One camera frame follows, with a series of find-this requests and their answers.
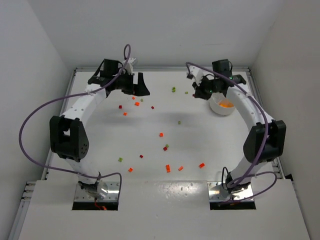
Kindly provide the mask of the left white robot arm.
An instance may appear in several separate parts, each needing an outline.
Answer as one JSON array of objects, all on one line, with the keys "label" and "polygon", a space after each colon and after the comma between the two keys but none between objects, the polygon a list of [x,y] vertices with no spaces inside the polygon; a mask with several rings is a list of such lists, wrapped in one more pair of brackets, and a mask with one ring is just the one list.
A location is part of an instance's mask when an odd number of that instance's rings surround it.
[{"label": "left white robot arm", "polygon": [[150,95],[143,73],[138,73],[137,83],[134,83],[136,61],[132,57],[123,62],[104,59],[88,80],[83,95],[61,116],[53,116],[49,121],[51,151],[71,166],[80,188],[95,199],[102,199],[107,190],[101,173],[87,158],[90,143],[85,126],[99,104],[114,90],[137,97]]}]

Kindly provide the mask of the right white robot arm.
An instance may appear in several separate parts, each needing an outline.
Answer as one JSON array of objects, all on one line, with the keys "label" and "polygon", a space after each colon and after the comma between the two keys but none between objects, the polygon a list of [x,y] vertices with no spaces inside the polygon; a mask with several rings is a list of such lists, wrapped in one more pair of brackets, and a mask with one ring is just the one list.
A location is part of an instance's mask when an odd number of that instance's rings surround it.
[{"label": "right white robot arm", "polygon": [[187,62],[186,67],[187,78],[193,80],[195,98],[209,100],[213,94],[222,94],[248,128],[243,158],[225,180],[230,192],[246,188],[253,177],[262,174],[261,168],[283,154],[287,126],[262,108],[250,94],[246,80],[240,74],[233,74],[229,60],[213,62],[212,70],[191,62]]}]

